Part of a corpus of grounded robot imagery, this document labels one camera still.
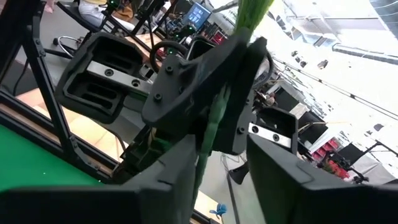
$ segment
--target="table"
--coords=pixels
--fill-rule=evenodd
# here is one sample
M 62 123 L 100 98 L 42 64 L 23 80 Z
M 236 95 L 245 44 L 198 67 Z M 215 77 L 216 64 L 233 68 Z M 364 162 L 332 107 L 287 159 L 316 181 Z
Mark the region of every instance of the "table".
M 149 34 L 139 34 L 136 35 L 136 37 L 138 39 L 140 39 L 143 43 L 145 43 L 149 48 L 152 48 L 152 44 L 150 42 L 150 35 Z M 159 43 L 160 41 L 162 41 L 162 39 L 160 39 L 158 36 L 156 36 L 155 34 L 153 35 L 154 37 L 154 44 Z M 139 45 L 133 38 L 131 37 L 126 37 L 126 39 L 130 42 L 132 42 L 133 44 L 135 44 L 138 49 L 140 51 L 142 51 L 142 53 L 144 54 L 144 63 L 149 63 L 149 52 L 141 45 Z
M 19 100 L 21 100 L 22 102 L 24 102 L 25 104 L 32 107 L 33 109 L 35 109 L 37 112 L 43 114 L 44 116 L 46 116 L 48 118 L 50 117 L 49 112 L 47 111 L 47 108 L 45 106 L 44 100 L 42 98 L 41 92 L 38 88 L 36 88 L 32 91 L 29 91 L 27 93 L 24 93 L 22 95 L 19 95 L 17 98 Z M 113 134 L 111 134 L 109 131 L 104 129 L 102 126 L 100 126 L 93 120 L 91 120 L 83 115 L 80 115 L 78 113 L 70 111 L 66 108 L 62 108 L 62 109 L 63 109 L 65 117 L 68 121 L 69 128 L 75 135 L 84 139 L 86 142 L 92 144 L 93 146 L 97 147 L 99 150 L 101 150 L 104 153 L 106 153 L 107 155 L 111 156 L 113 159 L 116 159 L 117 161 L 122 161 L 122 159 L 120 159 L 119 156 L 121 155 L 123 150 L 121 148 L 119 141 L 116 139 L 116 137 Z M 0 110 L 8 113 L 9 115 L 15 117 L 19 121 L 22 121 L 23 123 L 29 125 L 31 128 L 38 130 L 38 132 L 40 132 L 44 136 L 47 136 L 48 138 L 59 143 L 58 137 L 56 137 L 54 134 L 46 131 L 44 128 L 41 128 L 39 125 L 33 123 L 32 121 L 30 121 L 27 118 L 23 117 L 22 115 L 18 114 L 16 111 L 8 108 L 6 105 L 0 104 Z M 89 158 L 89 159 L 91 159 L 95 164 L 98 164 L 100 169 L 102 169 L 103 171 L 105 171 L 109 174 L 112 172 L 112 170 L 104 167 L 98 161 L 94 161 L 92 158 Z M 75 169 L 70 164 L 65 163 L 65 164 L 63 164 L 63 166 L 64 165 L 67 166 L 67 169 Z M 27 170 L 27 169 L 21 169 L 21 168 L 18 168 L 18 169 L 21 172 L 26 172 L 26 170 Z M 82 173 L 80 175 L 81 175 L 81 177 L 79 177 L 80 181 L 78 181 L 78 183 L 90 184 L 90 185 L 92 183 L 98 183 L 98 181 L 86 180 L 88 175 L 86 175 L 84 173 Z M 19 183 L 19 185 L 21 186 L 21 184 L 29 185 L 30 183 L 27 183 L 27 182 L 25 182 L 25 180 L 22 180 L 22 183 Z M 65 180 L 62 180 L 61 183 L 58 183 L 58 184 L 68 184 L 68 181 L 67 181 L 67 179 L 65 179 Z M 209 196 L 205 195 L 202 192 L 199 192 L 198 198 L 197 198 L 197 201 L 195 204 L 195 210 L 204 214 L 208 218 L 218 220 L 216 215 L 209 212 L 210 210 L 216 210 L 217 204 L 218 203 L 216 201 L 214 201 L 213 199 L 211 199 Z M 195 220 L 191 220 L 191 223 L 196 224 L 197 222 Z

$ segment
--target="silver metal plate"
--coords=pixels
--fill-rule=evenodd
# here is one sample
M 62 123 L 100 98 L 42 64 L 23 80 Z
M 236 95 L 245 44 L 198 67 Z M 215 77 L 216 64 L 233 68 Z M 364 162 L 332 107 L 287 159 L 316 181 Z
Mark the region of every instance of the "silver metal plate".
M 249 133 L 255 134 L 256 136 L 262 137 L 268 141 L 272 141 L 287 148 L 290 148 L 292 145 L 292 140 L 290 138 L 281 134 L 277 134 L 253 123 L 249 123 Z
M 152 89 L 152 84 L 148 83 L 147 81 L 132 77 L 131 75 L 120 72 L 98 62 L 90 62 L 87 67 L 87 71 L 92 75 L 96 75 L 103 79 L 109 80 L 110 82 L 123 85 L 138 95 L 148 96 Z

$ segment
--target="green cable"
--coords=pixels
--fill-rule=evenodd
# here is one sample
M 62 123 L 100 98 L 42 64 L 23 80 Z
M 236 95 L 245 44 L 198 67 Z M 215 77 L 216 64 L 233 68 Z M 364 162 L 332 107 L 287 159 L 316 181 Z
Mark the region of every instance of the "green cable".
M 193 188 L 193 207 L 195 206 L 196 199 L 199 193 L 199 186 L 203 180 L 203 174 L 205 173 L 207 159 L 213 142 L 217 134 L 218 125 L 223 119 L 225 109 L 228 104 L 229 96 L 231 95 L 231 89 L 228 86 L 224 86 L 218 96 L 215 98 L 210 108 L 209 120 L 207 123 L 203 143 L 200 148 L 198 155 L 197 168 L 195 171 L 195 185 Z

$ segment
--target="computer screen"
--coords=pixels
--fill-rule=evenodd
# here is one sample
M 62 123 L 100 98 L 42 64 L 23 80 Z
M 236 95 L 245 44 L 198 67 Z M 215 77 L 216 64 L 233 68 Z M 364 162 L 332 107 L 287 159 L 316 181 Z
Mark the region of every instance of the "computer screen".
M 199 3 L 195 3 L 183 18 L 183 23 L 191 22 L 198 30 L 209 18 L 211 12 Z

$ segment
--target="gray floor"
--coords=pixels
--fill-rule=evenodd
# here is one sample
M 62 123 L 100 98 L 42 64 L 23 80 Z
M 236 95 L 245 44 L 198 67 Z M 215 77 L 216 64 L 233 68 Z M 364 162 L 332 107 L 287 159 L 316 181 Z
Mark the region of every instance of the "gray floor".
M 67 35 L 70 37 L 80 37 L 87 33 L 87 30 L 82 28 L 77 22 L 68 17 L 64 12 L 55 6 L 55 12 L 53 14 L 45 13 L 41 23 L 41 35 L 40 38 L 45 48 L 54 48 L 52 40 L 54 37 L 61 35 Z M 17 60 L 25 62 L 26 56 L 23 50 L 18 53 Z M 52 80 L 56 84 L 68 63 L 67 59 L 56 57 L 47 54 L 45 58 L 47 67 L 50 71 Z M 135 122 L 136 128 L 126 126 L 130 120 Z M 137 113 L 131 111 L 123 111 L 123 116 L 113 126 L 112 129 L 117 129 L 123 139 L 132 139 L 138 128 L 144 124 L 141 121 L 141 117 Z M 226 181 L 226 172 L 224 165 L 221 163 L 221 154 L 214 152 L 209 158 L 208 165 L 205 171 L 203 184 L 200 189 L 202 192 L 207 194 L 219 203 L 226 204 L 228 212 L 224 215 L 224 223 L 235 224 L 234 214 L 231 204 L 231 198 L 229 196 L 228 184 Z M 228 167 L 236 167 L 239 163 L 227 159 Z M 236 185 L 233 183 L 233 190 L 238 204 L 240 223 L 243 224 L 262 224 L 265 223 L 262 218 L 262 213 L 259 208 L 256 193 L 252 186 L 250 176 L 247 176 L 242 185 Z

